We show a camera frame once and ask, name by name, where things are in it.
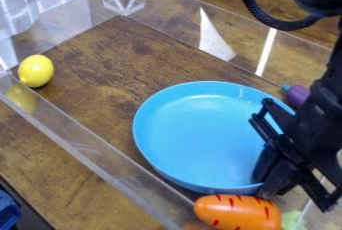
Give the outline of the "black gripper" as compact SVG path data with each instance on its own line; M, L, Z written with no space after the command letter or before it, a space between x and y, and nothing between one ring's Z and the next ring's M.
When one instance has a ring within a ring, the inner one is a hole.
M327 70L296 112L288 113L266 98L250 119L264 141L252 171L254 180L262 182L256 195L270 199L300 186L323 212L342 198L342 18L338 28Z

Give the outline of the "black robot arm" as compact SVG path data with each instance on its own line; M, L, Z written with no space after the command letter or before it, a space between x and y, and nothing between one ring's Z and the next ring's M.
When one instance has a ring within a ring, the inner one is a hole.
M256 195L264 199L300 186L323 211L342 198L342 0L295 0L310 16L287 22L263 12L255 0L243 0L248 11L267 26L292 31L324 17L338 16L339 37L327 70L314 81L310 94L294 114L271 99L262 101L250 124L264 140L264 149L252 172L262 183Z

